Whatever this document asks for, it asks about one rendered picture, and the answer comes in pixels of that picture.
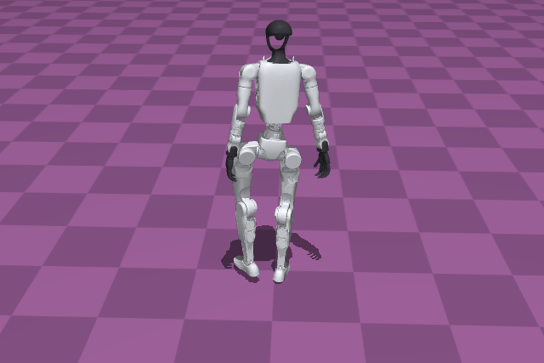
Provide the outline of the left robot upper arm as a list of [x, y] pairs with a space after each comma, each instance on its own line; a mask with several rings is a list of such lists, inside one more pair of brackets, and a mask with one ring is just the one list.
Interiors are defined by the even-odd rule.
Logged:
[[239, 71], [237, 89], [237, 115], [239, 118], [248, 118], [251, 107], [248, 105], [252, 92], [252, 80], [258, 75], [259, 63], [243, 65]]

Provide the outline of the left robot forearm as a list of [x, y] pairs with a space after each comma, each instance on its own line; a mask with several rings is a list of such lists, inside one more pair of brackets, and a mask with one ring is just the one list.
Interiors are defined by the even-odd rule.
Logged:
[[237, 147], [237, 153], [240, 150], [240, 142], [243, 134], [243, 128], [245, 127], [246, 122], [241, 120], [241, 118], [236, 117], [237, 115], [237, 104], [235, 104], [233, 109], [233, 115], [231, 120], [231, 129], [229, 132], [229, 143], [227, 144], [228, 152], [230, 153], [230, 148], [232, 146]]

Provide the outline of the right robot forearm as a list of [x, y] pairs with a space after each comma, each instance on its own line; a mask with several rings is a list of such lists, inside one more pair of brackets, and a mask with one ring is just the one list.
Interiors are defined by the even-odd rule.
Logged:
[[322, 149], [322, 142], [327, 141], [329, 145], [329, 141], [326, 138], [326, 128], [325, 128], [325, 118], [323, 114], [322, 107], [321, 108], [321, 114], [313, 116], [311, 120], [311, 124], [313, 125], [313, 131], [314, 131], [314, 138], [315, 138], [315, 145], [317, 148]]

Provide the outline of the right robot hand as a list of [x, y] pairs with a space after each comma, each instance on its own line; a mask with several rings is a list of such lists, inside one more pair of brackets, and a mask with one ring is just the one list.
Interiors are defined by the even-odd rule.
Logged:
[[317, 162], [314, 164], [314, 167], [316, 167], [318, 165], [318, 163], [320, 163], [320, 170], [315, 176], [318, 176], [320, 174], [320, 176], [318, 176], [318, 178], [322, 179], [324, 177], [327, 177], [328, 174], [331, 171], [330, 170], [330, 158], [329, 158], [328, 153], [327, 153], [327, 151], [329, 151], [327, 141], [323, 141], [322, 142], [322, 149], [317, 148], [317, 151], [319, 151], [319, 158], [318, 158]]

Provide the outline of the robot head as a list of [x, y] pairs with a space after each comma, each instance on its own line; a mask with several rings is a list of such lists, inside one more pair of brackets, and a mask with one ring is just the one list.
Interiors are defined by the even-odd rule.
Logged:
[[[285, 46], [287, 44], [289, 36], [292, 35], [292, 28], [290, 27], [290, 25], [284, 20], [274, 20], [268, 24], [265, 32], [268, 47], [272, 51], [272, 57], [267, 61], [274, 62], [272, 64], [291, 64], [291, 61], [288, 60], [285, 56]], [[274, 49], [271, 47], [269, 42], [270, 36], [275, 36], [277, 40], [282, 40], [285, 37], [285, 41], [280, 48]]]

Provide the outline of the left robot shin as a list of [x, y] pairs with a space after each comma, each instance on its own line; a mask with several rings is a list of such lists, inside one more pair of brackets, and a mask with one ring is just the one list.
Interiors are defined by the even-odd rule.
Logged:
[[253, 263], [253, 242], [256, 232], [256, 219], [252, 216], [247, 217], [246, 205], [240, 201], [236, 204], [235, 218], [238, 236], [241, 240], [241, 246], [244, 256], [244, 263], [250, 264], [250, 259]]

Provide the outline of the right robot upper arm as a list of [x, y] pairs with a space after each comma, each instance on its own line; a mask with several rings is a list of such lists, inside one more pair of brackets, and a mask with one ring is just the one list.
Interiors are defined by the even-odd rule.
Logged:
[[316, 116], [321, 114], [320, 102], [319, 102], [319, 89], [316, 81], [315, 69], [310, 65], [300, 64], [303, 79], [303, 87], [308, 99], [308, 103], [305, 105], [305, 110], [308, 116]]

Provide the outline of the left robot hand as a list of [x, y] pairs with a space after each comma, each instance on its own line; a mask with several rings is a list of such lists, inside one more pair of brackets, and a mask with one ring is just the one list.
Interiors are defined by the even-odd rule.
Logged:
[[235, 175], [231, 173], [231, 169], [233, 167], [233, 160], [234, 160], [234, 157], [237, 157], [237, 147], [236, 146], [232, 146], [230, 148], [230, 151], [226, 151], [226, 155], [227, 155], [227, 158], [226, 158], [226, 168], [227, 168], [227, 174], [228, 174], [228, 177], [229, 179], [231, 179], [232, 181], [236, 182], [236, 178], [233, 178]]

